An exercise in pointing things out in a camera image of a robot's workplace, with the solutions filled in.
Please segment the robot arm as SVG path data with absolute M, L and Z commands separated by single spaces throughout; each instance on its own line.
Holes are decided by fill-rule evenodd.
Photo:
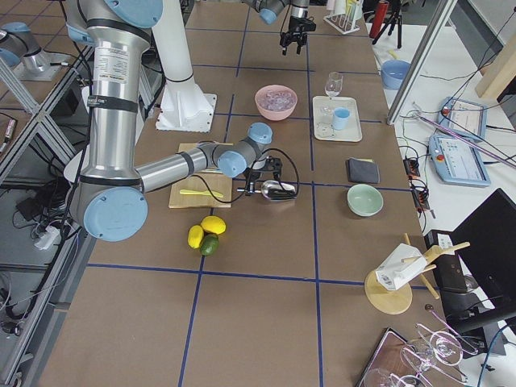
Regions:
M 181 7 L 176 1 L 69 1 L 64 8 L 70 38 L 94 48 L 89 158 L 78 169 L 70 208 L 89 234 L 127 239 L 147 218 L 146 192 L 208 168 L 236 177 L 261 158 L 273 132 L 254 123 L 236 144 L 204 142 L 136 166 L 141 59 L 151 46 L 168 77 L 162 119 L 196 123 L 213 110 L 194 80 Z
M 309 1 L 305 0 L 244 0 L 244 4 L 253 9 L 261 20 L 271 25 L 287 9 L 287 14 L 280 29 L 280 46 L 282 55 L 286 56 L 289 46 L 297 44 L 296 53 L 301 54 L 307 45 L 308 33 L 316 31 L 314 18 L 308 15 Z

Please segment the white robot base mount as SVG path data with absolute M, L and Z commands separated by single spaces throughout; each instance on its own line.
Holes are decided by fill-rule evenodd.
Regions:
M 163 13 L 152 33 L 166 78 L 156 128 L 162 131 L 208 132 L 217 96 L 203 93 L 194 79 L 178 1 L 163 2 Z

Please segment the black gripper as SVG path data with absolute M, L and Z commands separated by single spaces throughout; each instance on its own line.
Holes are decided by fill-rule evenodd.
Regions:
M 253 166 L 244 170 L 243 175 L 245 176 L 244 188 L 255 188 L 256 182 L 262 178 L 264 173 L 270 173 L 273 176 L 274 181 L 281 179 L 282 162 L 279 157 L 265 157 L 262 160 L 256 161 Z M 258 189 L 245 189 L 244 195 L 251 196 L 258 194 Z
M 302 48 L 307 44 L 308 33 L 316 30 L 316 24 L 312 18 L 289 17 L 289 28 L 281 33 L 282 55 L 287 55 L 288 46 L 295 42 L 296 53 L 301 54 Z

